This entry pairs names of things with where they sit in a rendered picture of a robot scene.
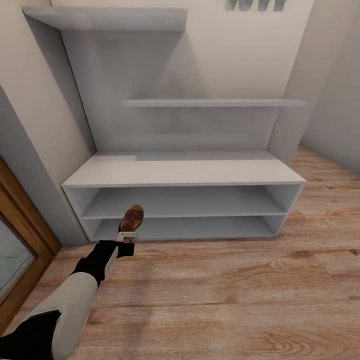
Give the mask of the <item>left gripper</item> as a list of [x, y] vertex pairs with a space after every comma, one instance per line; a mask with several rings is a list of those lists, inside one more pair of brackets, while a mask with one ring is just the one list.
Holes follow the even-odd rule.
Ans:
[[133, 256], [134, 255], [134, 248], [135, 248], [135, 244], [134, 243], [121, 243], [119, 242], [118, 244], [121, 245], [121, 255], [119, 256], [119, 258], [124, 257], [124, 256]]

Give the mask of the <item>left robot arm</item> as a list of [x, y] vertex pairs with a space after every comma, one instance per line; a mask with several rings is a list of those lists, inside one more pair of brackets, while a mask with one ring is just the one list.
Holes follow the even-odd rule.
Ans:
[[134, 231], [100, 240], [70, 276], [8, 335], [0, 337], [0, 360], [67, 360], [76, 347], [93, 299], [117, 258], [134, 255]]

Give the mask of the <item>sandal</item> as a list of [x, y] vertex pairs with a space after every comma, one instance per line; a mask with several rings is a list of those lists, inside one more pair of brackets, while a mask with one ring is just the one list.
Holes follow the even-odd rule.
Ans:
[[[118, 227], [118, 232], [134, 232], [138, 227], [141, 226], [144, 219], [144, 211], [140, 205], [134, 205], [129, 209]], [[132, 239], [126, 239], [126, 243], [132, 243]]]

